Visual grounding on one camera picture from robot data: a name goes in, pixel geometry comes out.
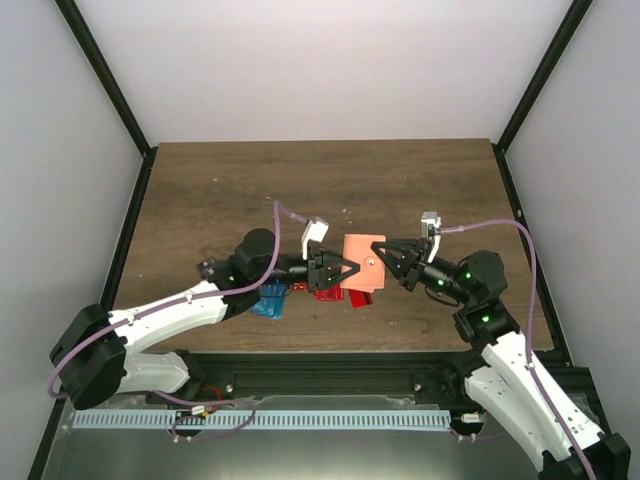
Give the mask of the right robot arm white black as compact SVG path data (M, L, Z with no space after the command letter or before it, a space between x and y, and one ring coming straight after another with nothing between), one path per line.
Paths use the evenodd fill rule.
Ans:
M433 255L427 239L375 241L372 249L400 286L423 285L452 300L454 323L471 348L444 378L447 396L473 400L511 436L541 479L625 479L631 450L606 433L561 388L500 296L507 287L500 256L480 250L457 263Z

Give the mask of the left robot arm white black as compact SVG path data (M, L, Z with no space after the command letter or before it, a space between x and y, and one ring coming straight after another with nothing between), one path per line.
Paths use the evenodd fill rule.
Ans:
M238 316L262 298L263 286L327 290L360 271L357 262L325 248L316 237L298 256L279 251L280 238L259 228L247 233L224 260L199 264L196 285L146 305L82 308L52 348L48 393L78 410L122 393L161 391L181 403L196 402L204 379L184 353L150 354L148 348L181 333Z

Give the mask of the pink leather card holder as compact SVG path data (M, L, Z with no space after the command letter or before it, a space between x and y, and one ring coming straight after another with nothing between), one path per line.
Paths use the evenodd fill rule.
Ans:
M385 235L344 235L343 258L357 263L360 270L341 282L340 286L343 289L373 293L375 290L384 288L385 265L372 249L372 244L385 241Z

